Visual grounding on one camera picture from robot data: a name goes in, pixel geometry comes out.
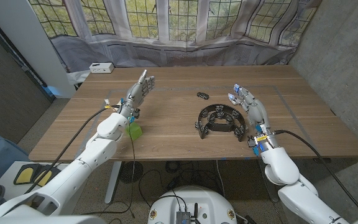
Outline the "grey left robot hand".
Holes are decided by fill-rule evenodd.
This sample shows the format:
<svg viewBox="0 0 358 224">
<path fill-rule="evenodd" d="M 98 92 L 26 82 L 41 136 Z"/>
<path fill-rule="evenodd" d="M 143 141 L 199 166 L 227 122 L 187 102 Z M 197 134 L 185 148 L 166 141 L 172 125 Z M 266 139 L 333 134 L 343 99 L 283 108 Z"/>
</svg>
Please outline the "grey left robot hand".
<svg viewBox="0 0 358 224">
<path fill-rule="evenodd" d="M 126 97 L 120 107 L 120 114 L 128 117 L 144 101 L 144 98 L 154 89 L 155 77 L 147 76 L 144 70 L 138 80 L 126 93 Z"/>
</svg>

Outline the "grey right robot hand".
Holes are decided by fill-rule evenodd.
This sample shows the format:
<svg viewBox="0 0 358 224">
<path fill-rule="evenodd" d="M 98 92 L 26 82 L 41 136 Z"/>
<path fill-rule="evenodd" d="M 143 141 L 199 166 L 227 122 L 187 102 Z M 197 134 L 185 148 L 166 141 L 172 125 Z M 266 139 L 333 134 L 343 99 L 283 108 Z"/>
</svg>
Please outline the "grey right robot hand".
<svg viewBox="0 0 358 224">
<path fill-rule="evenodd" d="M 234 92 L 237 96 L 229 93 L 229 101 L 233 105 L 239 105 L 248 114 L 249 123 L 253 126 L 259 126 L 261 132 L 266 135 L 272 134 L 267 111 L 263 103 L 243 86 L 234 85 Z"/>
</svg>

